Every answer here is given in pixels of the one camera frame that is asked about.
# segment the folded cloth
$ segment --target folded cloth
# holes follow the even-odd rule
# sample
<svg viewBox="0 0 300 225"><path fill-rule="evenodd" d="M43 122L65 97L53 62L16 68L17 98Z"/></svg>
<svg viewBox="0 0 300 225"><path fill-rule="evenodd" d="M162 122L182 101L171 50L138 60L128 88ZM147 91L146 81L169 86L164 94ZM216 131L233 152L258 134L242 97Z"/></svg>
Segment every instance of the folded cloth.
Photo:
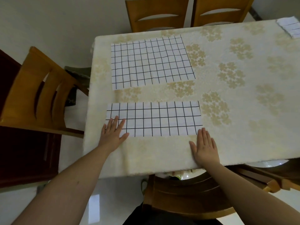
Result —
<svg viewBox="0 0 300 225"><path fill-rule="evenodd" d="M300 23L296 17L280 18L276 22L289 33L293 39L300 38Z"/></svg>

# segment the person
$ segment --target person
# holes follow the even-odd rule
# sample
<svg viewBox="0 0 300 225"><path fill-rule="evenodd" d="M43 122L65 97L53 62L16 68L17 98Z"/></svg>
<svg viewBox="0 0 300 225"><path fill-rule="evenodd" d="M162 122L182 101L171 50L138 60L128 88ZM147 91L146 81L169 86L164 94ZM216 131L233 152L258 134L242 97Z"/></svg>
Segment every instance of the person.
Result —
<svg viewBox="0 0 300 225"><path fill-rule="evenodd" d="M79 224L105 160L129 136L129 133L125 133L119 137L125 119L118 127L117 123L116 116L107 126L103 125L98 146L50 181L12 224ZM197 144L192 141L189 144L196 163L216 180L246 225L300 224L300 213L294 208L220 163L216 142L205 128L198 130ZM210 221L210 224L217 224L216 221ZM176 214L159 213L152 214L140 224L195 223Z"/></svg>

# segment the floral tablecloth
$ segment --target floral tablecloth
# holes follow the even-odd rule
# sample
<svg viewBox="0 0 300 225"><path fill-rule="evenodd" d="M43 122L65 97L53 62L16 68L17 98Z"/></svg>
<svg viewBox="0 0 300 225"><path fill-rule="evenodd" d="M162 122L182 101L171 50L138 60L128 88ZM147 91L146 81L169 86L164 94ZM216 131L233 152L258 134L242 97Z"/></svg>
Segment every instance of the floral tablecloth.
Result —
<svg viewBox="0 0 300 225"><path fill-rule="evenodd" d="M196 80L112 90L112 43L178 34ZM96 37L84 154L98 144L107 103L198 100L223 165L300 157L299 70L300 39L275 20ZM189 140L129 137L100 178L194 169Z"/></svg>

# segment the person's left hand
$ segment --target person's left hand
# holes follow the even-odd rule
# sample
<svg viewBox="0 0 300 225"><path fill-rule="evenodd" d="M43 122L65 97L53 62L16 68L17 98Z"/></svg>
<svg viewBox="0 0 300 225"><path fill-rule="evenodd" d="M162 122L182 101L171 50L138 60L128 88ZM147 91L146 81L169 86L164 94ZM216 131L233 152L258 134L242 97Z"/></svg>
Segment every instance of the person's left hand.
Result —
<svg viewBox="0 0 300 225"><path fill-rule="evenodd" d="M123 125L125 123L125 119L123 119L119 126L116 128L117 123L118 116L116 116L114 120L111 118L107 126L106 124L104 124L102 127L98 148L105 148L108 154L116 150L119 145L123 143L129 136L129 133L127 132L123 134L123 136L119 137L121 129L123 128Z"/></svg>

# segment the wooden door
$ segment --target wooden door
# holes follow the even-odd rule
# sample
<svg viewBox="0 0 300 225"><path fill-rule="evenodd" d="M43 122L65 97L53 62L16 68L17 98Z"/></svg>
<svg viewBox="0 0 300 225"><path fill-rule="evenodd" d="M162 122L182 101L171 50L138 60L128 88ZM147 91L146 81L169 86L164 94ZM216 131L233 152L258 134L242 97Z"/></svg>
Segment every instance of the wooden door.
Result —
<svg viewBox="0 0 300 225"><path fill-rule="evenodd" d="M21 64L0 50L0 114ZM0 188L58 174L61 135L0 126Z"/></svg>

